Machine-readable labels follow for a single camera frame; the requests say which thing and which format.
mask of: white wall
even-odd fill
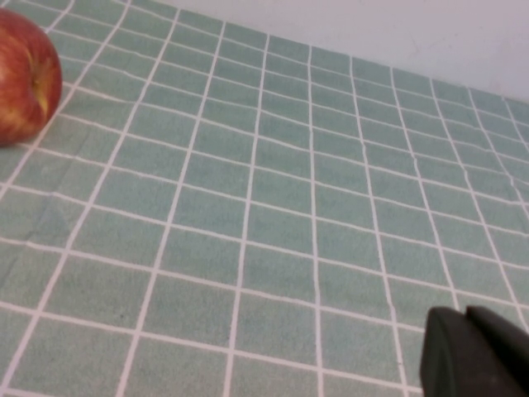
[[[529,0],[159,0],[529,101]]]

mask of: apple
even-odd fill
[[[32,21],[0,8],[0,146],[36,136],[62,92],[59,56]]]

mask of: black object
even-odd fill
[[[529,335],[484,307],[432,308],[421,383],[424,397],[528,397]]]

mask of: green square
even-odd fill
[[[390,275],[447,285],[438,249],[382,236],[382,252]]]
[[[488,137],[493,143],[494,150],[500,155],[510,155],[529,162],[529,150],[520,141],[513,141],[494,134],[489,134]]]
[[[118,139],[117,134],[89,122],[58,116],[50,124],[50,130],[44,136],[41,147],[85,160],[106,163]]]
[[[313,309],[243,294],[236,348],[314,365],[314,326]]]
[[[493,257],[485,230],[480,225],[433,216],[441,245],[476,255]]]
[[[132,8],[126,12],[122,28],[142,35],[165,39],[171,28],[171,22]]]
[[[196,115],[202,103],[202,98],[171,88],[150,85],[145,92],[142,102]]]
[[[98,43],[82,40],[78,37],[67,36],[58,31],[51,31],[48,37],[61,56],[68,56],[76,60],[89,61],[99,50]]]
[[[317,249],[323,259],[380,269],[379,251],[373,233],[318,221]]]
[[[458,164],[419,157],[417,167],[423,179],[429,179],[442,184],[449,184],[467,189],[465,172]]]
[[[511,109],[512,115],[517,122],[529,124],[529,106],[526,103],[516,101],[513,99],[506,99],[508,107]]]
[[[406,135],[402,128],[391,127],[380,122],[373,122],[365,118],[360,119],[362,134],[366,141],[389,145],[398,149],[408,150]]]
[[[259,120],[259,135],[261,136],[308,149],[309,134],[308,126],[261,114]]]
[[[494,311],[496,314],[499,314],[508,321],[514,323],[516,326],[523,328],[518,312],[512,305],[500,304],[497,301],[491,301],[485,297],[478,298],[463,294],[458,294],[457,299],[460,301],[461,309],[466,309],[467,306],[484,306],[485,308]]]
[[[197,50],[214,54],[217,49],[218,37],[207,35],[201,31],[189,29],[183,25],[174,28],[171,41]]]
[[[159,64],[152,79],[155,83],[168,85],[190,93],[203,95],[207,76],[171,64]]]
[[[462,122],[472,127],[479,127],[479,122],[473,109],[447,102],[439,102],[439,109],[445,119]]]
[[[272,93],[263,93],[261,106],[264,111],[308,124],[308,103],[285,98]]]
[[[424,193],[432,211],[479,221],[478,211],[470,193],[428,183],[424,184]]]
[[[511,300],[498,264],[451,252],[445,258],[456,289]]]
[[[483,197],[478,197],[477,200],[485,223],[488,225],[529,233],[529,220],[521,205],[502,203]]]
[[[72,162],[64,157],[35,151],[22,166],[14,184],[42,192],[54,192]]]
[[[189,160],[184,183],[245,197],[249,174],[250,168],[245,165],[228,163],[195,153]]]
[[[40,12],[47,12],[47,10],[41,8]],[[59,20],[55,30],[95,41],[105,41],[112,27],[66,14]]]
[[[355,103],[351,95],[347,93],[338,93],[319,85],[311,87],[312,103],[332,108],[342,112],[355,114]]]
[[[59,15],[59,13],[55,10],[52,11],[48,8],[38,7],[37,5],[31,4],[30,2],[11,1],[6,4],[5,8],[23,15],[24,17],[30,19],[33,23],[42,27],[48,27],[53,24]]]
[[[414,74],[405,70],[393,69],[395,87],[420,93],[431,97],[430,80],[420,74]]]
[[[255,170],[251,199],[300,213],[311,212],[311,184],[265,170]]]
[[[414,179],[390,174],[380,170],[369,170],[373,195],[400,203],[424,207],[421,187]]]
[[[219,35],[222,29],[221,21],[186,10],[180,10],[179,22],[213,35]]]
[[[244,288],[314,302],[313,273],[310,259],[257,246],[246,248]]]
[[[222,79],[228,79],[235,81],[236,83],[242,83],[258,88],[261,84],[262,73],[261,70],[235,64],[229,60],[218,59],[215,64],[215,72],[213,75]]]
[[[245,204],[198,190],[183,188],[174,223],[239,237]]]
[[[512,139],[520,139],[517,134],[514,123],[504,118],[496,117],[487,113],[480,113],[479,120],[483,128],[487,131],[496,132],[499,135]]]
[[[110,170],[96,204],[164,221],[175,191],[176,186],[173,184]]]
[[[169,232],[161,267],[164,270],[234,285],[237,281],[239,243],[195,232]]]
[[[2,329],[2,344],[0,344],[0,375],[4,376],[12,357],[17,351],[30,316],[0,309],[0,329]]]
[[[9,179],[25,154],[26,149],[21,146],[2,148],[2,155],[0,155],[0,182],[5,182]]]
[[[490,149],[487,137],[482,130],[456,122],[446,122],[446,130],[454,141],[469,143],[470,145],[479,146],[483,149]]]
[[[266,56],[265,69],[270,72],[295,77],[296,79],[308,79],[308,67],[306,65],[301,65],[298,62],[286,60],[285,58],[279,58],[272,54]]]
[[[511,180],[507,175],[486,170],[467,170],[470,187],[475,192],[499,197],[509,201],[517,201],[516,190],[511,186]]]
[[[428,310],[432,307],[454,307],[450,291],[443,289],[400,280],[389,280],[389,289],[399,323],[424,328]]]
[[[306,81],[265,72],[263,89],[308,101],[308,83]]]
[[[529,238],[497,230],[491,230],[490,235],[502,261],[529,267]]]
[[[358,104],[358,114],[362,117],[386,122],[398,127],[402,125],[396,108],[362,98],[357,98],[356,102]]]
[[[400,329],[398,331],[398,336],[400,339],[400,346],[403,350],[404,370],[406,371],[407,383],[422,388],[420,368],[424,334],[422,332]]]
[[[410,153],[369,143],[365,145],[365,149],[369,165],[397,171],[401,174],[417,175],[413,164],[413,157]]]
[[[72,160],[56,191],[73,199],[88,201],[102,172],[100,165]]]
[[[389,318],[384,280],[380,275],[320,263],[322,305],[374,318]]]
[[[149,278],[146,272],[70,257],[60,272],[45,310],[134,328]]]
[[[107,0],[93,0],[90,3],[76,2],[71,12],[82,17],[115,25],[123,13],[124,4],[108,2]]]
[[[248,239],[312,254],[311,219],[253,204],[248,220]]]
[[[229,290],[158,276],[144,329],[227,347],[234,299]]]
[[[313,128],[313,146],[315,152],[327,153],[359,162],[364,161],[364,147],[359,140],[348,136],[325,132]]]
[[[421,242],[435,243],[430,218],[426,211],[379,200],[376,200],[375,204],[381,232]]]
[[[212,79],[207,96],[219,101],[253,108],[257,108],[259,104],[259,91],[257,89],[217,78]]]
[[[213,57],[189,48],[169,44],[165,49],[163,60],[174,65],[209,73],[212,68]]]
[[[157,141],[187,147],[191,140],[194,125],[195,120],[191,117],[140,105],[136,109],[129,132]]]
[[[59,263],[60,255],[34,250],[28,246],[0,243],[0,257],[2,257],[0,300],[27,308],[36,308]]]
[[[391,86],[388,66],[353,57],[353,74],[363,80]]]
[[[365,167],[326,155],[314,156],[317,182],[367,194]]]
[[[350,76],[336,74],[322,69],[311,68],[311,81],[313,84],[333,88],[344,93],[353,93],[353,85]]]
[[[466,87],[448,84],[439,80],[432,80],[432,83],[436,97],[439,99],[472,107],[469,90]]]
[[[282,55],[291,60],[307,63],[308,45],[297,43],[296,41],[282,39],[271,36],[268,51],[277,55]]]
[[[249,164],[253,142],[251,136],[201,122],[193,150]]]
[[[398,104],[401,108],[415,110],[416,112],[426,113],[432,116],[439,116],[436,102],[433,99],[398,90],[397,97]]]
[[[254,31],[247,27],[234,25],[233,23],[226,24],[224,30],[224,37],[240,43],[251,45],[252,47],[264,49],[266,44],[266,34],[260,31]]]
[[[41,319],[10,386],[46,395],[112,396],[130,342],[130,335]]]
[[[440,118],[430,117],[426,114],[402,110],[404,125],[406,128],[427,135],[447,138],[445,128]]]
[[[245,45],[236,44],[233,41],[223,41],[221,43],[219,56],[255,68],[263,67],[263,51],[254,50]]]
[[[138,35],[131,31],[118,29],[109,43],[113,47],[122,50],[136,52],[143,56],[157,58],[162,49],[163,41],[155,40],[152,37]]]
[[[505,101],[503,101],[501,96],[473,88],[470,89],[470,94],[472,95],[472,99],[474,100],[477,109],[507,118],[510,117]]]
[[[450,142],[415,132],[408,133],[413,151],[419,155],[430,155],[439,159],[457,161]]]
[[[255,164],[301,178],[310,178],[311,174],[311,159],[307,151],[300,151],[264,139],[257,141]]]
[[[115,213],[92,209],[74,242],[76,251],[151,265],[164,228]]]
[[[371,202],[364,196],[316,186],[316,215],[360,227],[373,228]]]
[[[222,395],[226,355],[140,339],[126,397]]]
[[[64,107],[63,113],[96,122],[105,127],[122,130],[131,111],[131,103],[115,102],[90,93],[76,91]]]
[[[117,152],[114,165],[160,178],[178,180],[184,159],[185,151],[126,138]]]
[[[312,105],[312,124],[315,127],[358,137],[356,117]]]
[[[333,72],[349,75],[350,57],[338,52],[313,47],[311,65],[318,68],[331,70]]]
[[[375,379],[398,381],[391,327],[322,313],[323,366]]]
[[[219,122],[229,127],[242,131],[253,132],[255,130],[256,110],[241,108],[229,103],[220,103],[208,99],[204,106],[203,118],[213,122]]]
[[[509,282],[520,304],[529,304],[529,271],[508,267],[505,269]]]
[[[314,371],[279,366],[236,357],[231,378],[231,397],[317,397]]]
[[[490,151],[484,151],[476,146],[455,143],[457,153],[460,155],[461,162],[465,165],[474,165],[477,167],[488,168],[490,170],[503,171],[499,164],[498,157]]]
[[[350,397],[352,390],[355,391],[355,397],[400,397],[403,395],[401,390],[362,380],[352,380],[333,375],[324,375],[323,379],[326,397]]]
[[[395,95],[391,87],[383,87],[372,84],[369,81],[355,79],[356,95],[359,97],[373,99],[374,101],[396,105]]]

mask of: red apple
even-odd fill
[[[0,8],[0,146],[37,135],[62,91],[59,56],[32,21]]]

